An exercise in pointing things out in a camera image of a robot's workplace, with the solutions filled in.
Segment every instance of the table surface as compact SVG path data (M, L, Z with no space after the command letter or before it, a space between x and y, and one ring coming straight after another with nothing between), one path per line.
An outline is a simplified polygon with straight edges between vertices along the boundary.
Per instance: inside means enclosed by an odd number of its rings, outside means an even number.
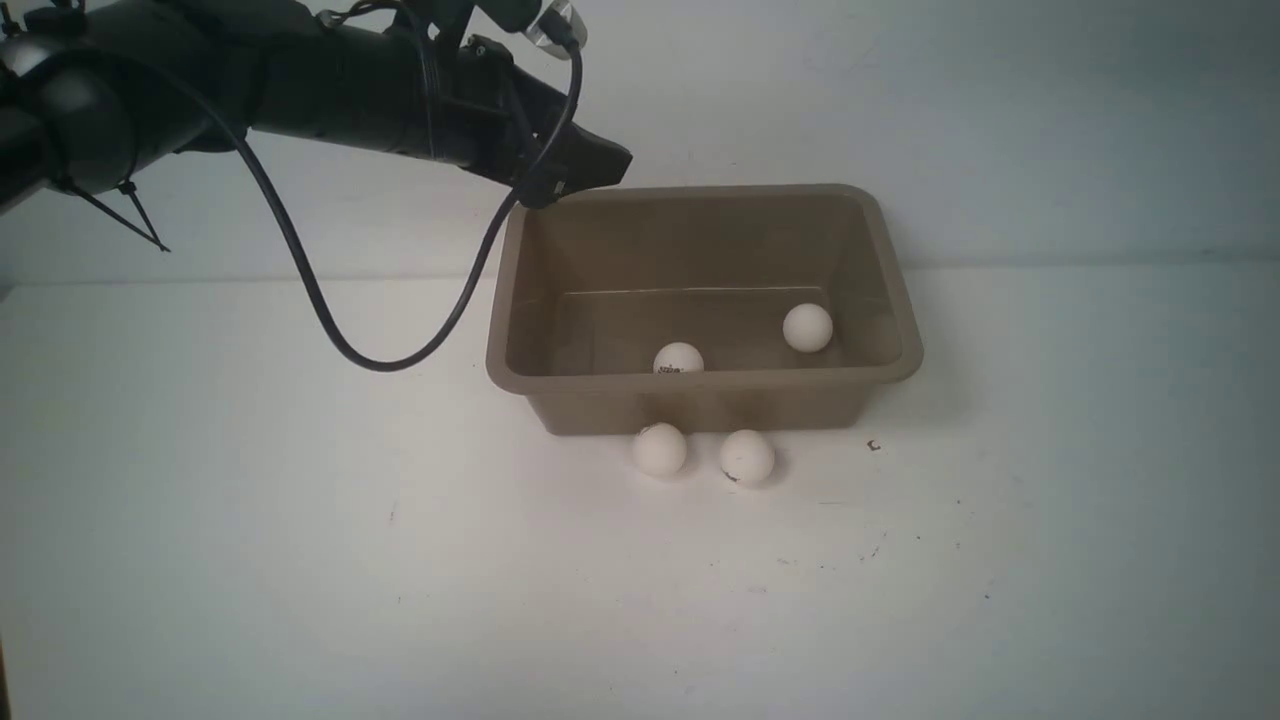
M1280 265L909 273L927 360L781 482L658 482L294 283L0 304L17 717L1275 717ZM457 281L334 283L371 352Z

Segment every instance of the plastic tub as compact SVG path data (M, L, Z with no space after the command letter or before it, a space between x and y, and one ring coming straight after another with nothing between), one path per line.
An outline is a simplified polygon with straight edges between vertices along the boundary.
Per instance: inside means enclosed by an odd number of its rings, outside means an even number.
M796 352L782 320L835 320ZM707 372L653 374L669 342ZM851 425L923 346L879 205L847 186L609 190L517 209L489 327L493 382L554 434Z

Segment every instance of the robotic arm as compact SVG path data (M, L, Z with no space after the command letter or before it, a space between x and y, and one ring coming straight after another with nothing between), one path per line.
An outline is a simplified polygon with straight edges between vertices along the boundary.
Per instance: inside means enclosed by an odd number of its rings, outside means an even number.
M522 72L493 40L463 44L476 6L571 59L570 92ZM567 0L545 9L541 0L357 0L344 13L316 15L296 0L118 0L92 12L84 0L52 0L24 15L26 29L3 9L0 213L42 187L90 201L113 188L132 192L134 173L169 152L236 150L280 224L324 331L371 370L412 366L444 341L517 201L544 208L616 184L631 163L626 149L571 122L586 29ZM344 24L387 9L396 19L385 32ZM512 187L453 313L422 350L378 361L342 337L244 142L248 127L449 163ZM159 245L154 232L148 240Z

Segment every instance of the white ball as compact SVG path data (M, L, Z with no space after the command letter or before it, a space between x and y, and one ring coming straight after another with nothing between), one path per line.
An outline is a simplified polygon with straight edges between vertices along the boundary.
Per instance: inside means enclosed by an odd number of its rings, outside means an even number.
M760 487L773 473L773 446L755 430L739 430L721 446L724 477L746 487Z
M658 351L653 359L653 372L666 373L700 373L703 372L703 354L687 342L673 342Z
M782 322L782 337L800 352L818 352L831 342L831 315L812 302L796 305Z
M654 478L669 478L685 466L689 445L685 436L667 423L649 425L631 441L631 457L640 471Z

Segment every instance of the black cable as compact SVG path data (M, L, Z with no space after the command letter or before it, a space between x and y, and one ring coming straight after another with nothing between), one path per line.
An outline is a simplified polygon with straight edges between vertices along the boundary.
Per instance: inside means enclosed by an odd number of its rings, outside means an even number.
M58 65L61 67L61 63L69 63L79 56L106 58L151 73L152 76L163 79L173 90L178 91L178 94L195 102L214 123L214 126L216 126L218 129L227 136L227 140L230 141L232 146L234 146L236 152L239 154L244 165L248 167L250 173L257 182L259 190L262 191L262 197L266 200L266 205L270 208L271 215L275 217L275 222L280 227L280 233L284 236L284 242L289 247L289 254L293 256L293 264L298 269L298 275L301 277L302 284L307 291L307 299L311 301L311 307L315 310L316 319L320 320L320 327L329 337L329 341L338 348L338 352L342 352L343 357L351 360L361 368L365 368L366 370L394 373L412 368L425 360L429 355L435 352L442 343L444 343L445 338L449 337L449 333L453 332L453 328L457 327L458 320L462 319L462 313L467 309L467 304L471 302L471 296L475 295L476 284L480 282L480 274L484 272L484 265L489 259L489 252L493 250L493 245L498 238L498 231L502 229L503 222L506 222L512 208L516 206L520 196L524 195L530 182L536 178L538 172L547 163L547 159L550 156L557 141L559 141L563 135L564 128L573 120L573 113L577 111L579 96L582 94L582 53L575 40L571 40L566 45L566 50L570 55L572 70L570 76L568 94L564 100L564 108L561 110L559 119L556 120L554 128L550 135L547 136L547 142L543 145L541 151L525 170L525 174L521 176L520 181L516 182L516 184L498 205L498 210L494 213L493 220L489 222L489 228L485 231L484 238L480 241L480 249L476 251L476 259L471 264L471 272L467 274L467 279L462 286L462 292L458 295L457 302L453 305L453 310L449 311L448 318L444 319L439 331L436 331L435 336L433 336L421 350L399 360L374 360L367 357L352 347L352 345L342 334L342 331L338 328L338 323L333 318L333 313L329 310L329 304L325 301L324 291L320 288L320 282L316 279L315 270L311 269L311 261L307 259L307 252L302 247L302 238L298 237L298 231L293 227L293 220L289 218L289 213L285 210L279 192L275 191L271 178L266 174L266 169L262 168L262 163L257 159L257 155L253 154L248 142L241 137L237 128L232 126L230 120L223 115L211 100L205 97L202 92L192 87L187 81L170 73L169 70L128 55L106 53L96 49L79 49L68 50L58 55L56 61Z

